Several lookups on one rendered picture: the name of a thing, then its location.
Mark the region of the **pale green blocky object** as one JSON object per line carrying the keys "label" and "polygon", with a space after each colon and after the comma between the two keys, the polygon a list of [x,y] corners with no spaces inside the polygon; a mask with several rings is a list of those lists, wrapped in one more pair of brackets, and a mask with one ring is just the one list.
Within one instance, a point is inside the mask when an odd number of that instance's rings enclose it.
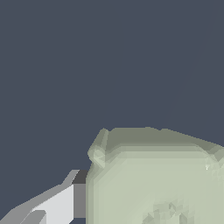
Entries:
{"label": "pale green blocky object", "polygon": [[87,224],[224,224],[224,147],[169,129],[101,129]]}

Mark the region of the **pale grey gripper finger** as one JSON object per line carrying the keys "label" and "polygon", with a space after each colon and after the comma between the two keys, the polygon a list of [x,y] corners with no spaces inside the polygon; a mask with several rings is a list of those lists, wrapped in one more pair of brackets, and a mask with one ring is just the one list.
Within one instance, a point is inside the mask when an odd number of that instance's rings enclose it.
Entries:
{"label": "pale grey gripper finger", "polygon": [[62,184],[11,209],[0,224],[69,224],[86,217],[87,170],[71,170]]}

